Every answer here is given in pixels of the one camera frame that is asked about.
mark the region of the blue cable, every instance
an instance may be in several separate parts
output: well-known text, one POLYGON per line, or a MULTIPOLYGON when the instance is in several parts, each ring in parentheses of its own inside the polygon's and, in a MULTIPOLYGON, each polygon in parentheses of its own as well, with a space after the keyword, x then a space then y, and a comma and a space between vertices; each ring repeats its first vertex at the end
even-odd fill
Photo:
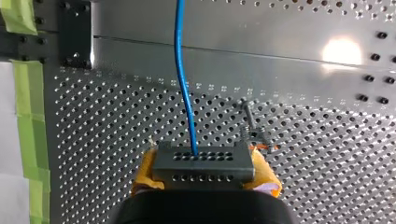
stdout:
POLYGON ((190 142, 192 155, 198 155, 197 140, 195 136, 194 114, 191 106, 189 90, 186 85, 186 77, 184 75, 183 52, 181 49, 183 40, 183 20, 184 20, 184 0, 177 0, 177 14, 175 21, 175 60, 177 66, 177 79, 180 84, 181 94, 183 96, 184 105, 186 106, 187 118, 190 131, 190 142))

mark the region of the gray metal surface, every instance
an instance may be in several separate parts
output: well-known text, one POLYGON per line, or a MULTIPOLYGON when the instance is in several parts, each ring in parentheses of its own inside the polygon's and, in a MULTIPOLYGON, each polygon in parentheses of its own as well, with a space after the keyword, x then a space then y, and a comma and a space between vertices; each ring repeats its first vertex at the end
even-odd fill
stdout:
MULTIPOLYGON (((187 145, 180 93, 103 72, 45 72, 53 223, 99 223, 128 197, 143 151, 187 145)), ((194 94, 200 146, 231 146, 245 125, 235 99, 194 94)), ((266 155, 302 223, 392 223, 396 218, 393 115, 256 101, 256 121, 280 147, 266 155)))
MULTIPOLYGON (((40 30, 57 31, 56 7, 35 4, 40 30)), ((247 97, 279 147, 265 156, 281 199, 302 223, 393 223, 396 97, 385 80, 395 76, 395 9, 393 0, 188 0, 184 54, 199 145, 238 141, 247 97)), ((50 51, 20 49, 49 55, 52 223, 105 222, 129 196, 150 138, 188 144, 169 45, 175 1, 95 1, 92 13, 96 70, 54 64, 55 33, 45 34, 50 51)))
MULTIPOLYGON (((99 2, 93 33, 172 44, 175 2, 99 2)), ((395 69, 395 9, 392 0, 189 0, 184 45, 395 69), (378 39, 380 31, 388 38, 378 39), (378 62, 370 59, 373 53, 381 56, 378 62)))
MULTIPOLYGON (((96 38, 94 52, 94 66, 114 76, 120 73, 126 80, 177 86, 171 46, 96 38)), ((387 69, 189 48, 184 59, 193 91, 278 98, 288 104, 331 104, 346 110, 393 113, 396 109, 395 86, 384 81, 394 74, 387 69), (363 79, 368 74, 375 77, 373 82, 363 79), (358 101, 358 94, 367 95, 369 101, 358 101), (381 105, 378 97, 387 97, 389 103, 381 105)))
POLYGON ((235 142, 231 147, 172 146, 161 142, 152 165, 154 180, 162 181, 166 189, 241 189, 254 177, 248 143, 235 142))

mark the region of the pegboard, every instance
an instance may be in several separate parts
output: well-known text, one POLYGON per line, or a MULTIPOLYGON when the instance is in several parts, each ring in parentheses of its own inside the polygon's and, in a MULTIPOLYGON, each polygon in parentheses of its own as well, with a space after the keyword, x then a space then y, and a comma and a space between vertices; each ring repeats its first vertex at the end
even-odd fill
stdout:
MULTIPOLYGON (((129 197, 150 139, 188 145, 177 89, 46 71, 53 223, 106 222, 129 197)), ((231 146, 246 114, 239 99, 192 93, 199 146, 231 146)), ((396 218, 393 115, 257 99, 253 113, 279 150, 264 153, 281 179, 281 199, 301 223, 391 223, 396 218)))
MULTIPOLYGON (((106 222, 150 139, 189 144, 175 1, 92 1, 92 71, 56 63, 58 1, 34 6, 45 44, 26 36, 19 50, 45 63, 51 222, 106 222)), ((264 156, 301 223, 392 223, 395 9, 393 0, 186 0, 199 145, 238 141, 247 97, 279 147, 264 156)))

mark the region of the screw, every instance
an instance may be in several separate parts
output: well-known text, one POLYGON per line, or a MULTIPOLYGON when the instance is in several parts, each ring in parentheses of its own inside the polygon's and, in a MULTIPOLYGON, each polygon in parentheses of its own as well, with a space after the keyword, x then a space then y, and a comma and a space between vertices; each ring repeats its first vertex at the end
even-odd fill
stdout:
POLYGON ((372 82, 372 81, 374 81, 374 79, 375 78, 373 76, 370 76, 370 75, 367 75, 367 76, 364 77, 364 80, 366 80, 368 82, 372 82))
POLYGON ((70 9, 70 4, 67 3, 67 2, 62 2, 62 3, 60 4, 60 7, 67 10, 67 9, 70 9))
POLYGON ((38 38, 37 43, 39 45, 45 45, 45 44, 47 44, 47 39, 46 38, 38 38))
POLYGON ((38 59, 41 63, 46 63, 49 59, 48 58, 44 58, 44 57, 42 57, 42 58, 39 58, 38 59))
POLYGON ((83 11, 83 12, 88 12, 90 10, 91 10, 90 6, 82 6, 81 7, 81 11, 83 11))
POLYGON ((46 21, 43 19, 43 18, 41 18, 41 17, 36 17, 35 18, 35 23, 37 23, 37 24, 39 24, 39 25, 42 25, 42 24, 44 24, 46 21))
POLYGON ((26 42, 27 42, 27 37, 24 36, 24 35, 21 35, 21 36, 20 36, 20 42, 21 42, 21 43, 26 43, 26 42))
POLYGON ((385 78, 385 82, 388 84, 393 84, 395 83, 395 79, 393 77, 387 77, 385 78))
POLYGON ((29 61, 30 58, 27 55, 22 55, 21 59, 26 62, 26 61, 29 61))
POLYGON ((358 100, 363 101, 363 102, 367 102, 369 100, 369 97, 363 94, 358 95, 358 100))
POLYGON ((388 36, 388 34, 385 33, 385 32, 378 32, 378 33, 376 34, 376 37, 378 37, 378 38, 380 38, 380 39, 385 39, 385 38, 387 38, 387 36, 388 36))
POLYGON ((379 59, 381 58, 381 56, 379 54, 372 54, 372 56, 370 57, 373 61, 379 61, 379 59))
POLYGON ((379 97, 378 98, 378 102, 380 104, 387 105, 389 103, 389 100, 387 98, 385 98, 385 97, 379 97))

